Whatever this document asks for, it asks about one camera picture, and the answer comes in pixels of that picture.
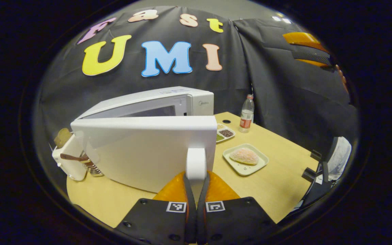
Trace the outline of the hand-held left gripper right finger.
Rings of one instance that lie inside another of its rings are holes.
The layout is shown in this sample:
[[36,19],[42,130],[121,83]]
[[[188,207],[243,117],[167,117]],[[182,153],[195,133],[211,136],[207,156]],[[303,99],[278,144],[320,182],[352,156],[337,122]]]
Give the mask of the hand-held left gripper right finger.
[[197,206],[197,244],[255,245],[277,231],[277,224],[253,197],[241,198],[208,171]]

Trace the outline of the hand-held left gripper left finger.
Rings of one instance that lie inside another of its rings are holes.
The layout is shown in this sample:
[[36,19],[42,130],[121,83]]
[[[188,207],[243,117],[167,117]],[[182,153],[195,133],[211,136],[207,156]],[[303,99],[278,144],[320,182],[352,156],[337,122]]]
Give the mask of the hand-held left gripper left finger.
[[138,199],[115,229],[147,245],[195,243],[196,204],[185,172],[154,198]]

